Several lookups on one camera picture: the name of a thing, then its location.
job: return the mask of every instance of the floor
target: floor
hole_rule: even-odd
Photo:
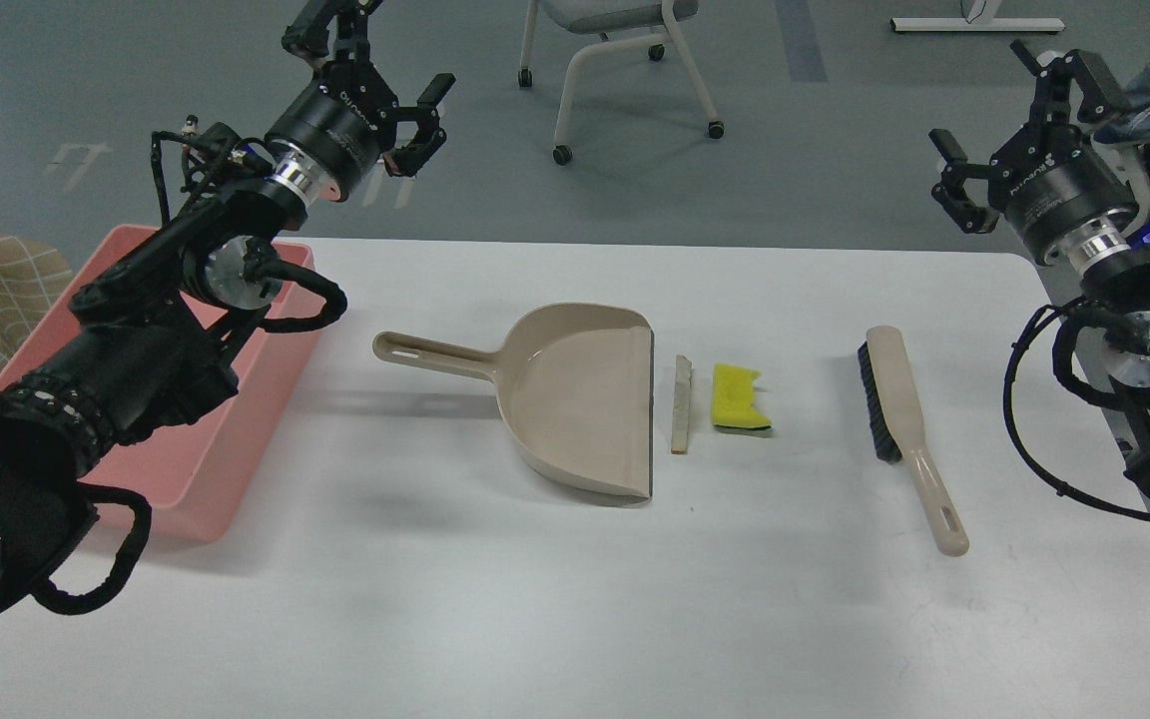
[[[278,46],[301,5],[0,5],[0,231],[77,266],[114,224],[155,223],[150,132],[193,113],[261,135],[309,78]],[[726,137],[704,137],[676,55],[623,54],[584,77],[565,168],[552,124],[588,38],[542,18],[534,87],[519,90],[524,8],[393,0],[375,14],[374,60],[404,100],[457,74],[450,140],[419,181],[375,174],[347,204],[315,205],[306,234],[1022,253],[1005,227],[963,236],[929,197],[927,132],[952,129],[987,158],[1034,87],[1012,35],[890,31],[896,15],[959,14],[956,0],[704,3],[683,28]],[[1058,15],[1066,31],[1023,37],[1094,49],[1122,83],[1150,59],[1150,0],[1009,0],[999,15]],[[1041,276],[1053,299],[1076,292],[1067,266]]]

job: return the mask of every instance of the dustpan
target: dustpan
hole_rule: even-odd
[[[620,306],[561,304],[531,311],[493,352],[382,332],[386,362],[484,378],[521,457],[573,488],[651,496],[654,332]]]

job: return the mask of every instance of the pink plastic tray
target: pink plastic tray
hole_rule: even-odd
[[[64,308],[69,298],[152,232],[154,228],[138,224],[120,224],[109,232],[0,374],[0,389],[45,362],[78,335],[77,320]],[[314,254],[307,246],[289,242],[275,246],[288,262],[314,267]],[[204,324],[221,314],[213,306],[186,301]],[[320,306],[319,297],[286,283],[269,318],[305,318],[316,314]],[[238,511],[238,502],[260,465],[319,334],[270,336],[256,331],[233,360],[237,397],[191,427],[160,428],[138,445],[115,446],[82,481],[140,492],[154,506],[155,534],[217,541]],[[110,523],[128,526],[130,518],[126,511],[101,507],[101,519]]]

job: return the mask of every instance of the sponge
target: sponge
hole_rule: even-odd
[[[768,431],[770,419],[753,410],[753,381],[757,369],[718,364],[713,367],[713,427]]]

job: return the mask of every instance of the cleaning brush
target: cleaning brush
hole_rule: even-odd
[[[858,355],[859,377],[867,393],[867,423],[877,459],[895,464],[907,457],[935,545],[949,557],[963,556],[971,549],[971,538],[926,445],[926,420],[912,380],[904,334],[890,327],[871,328]]]

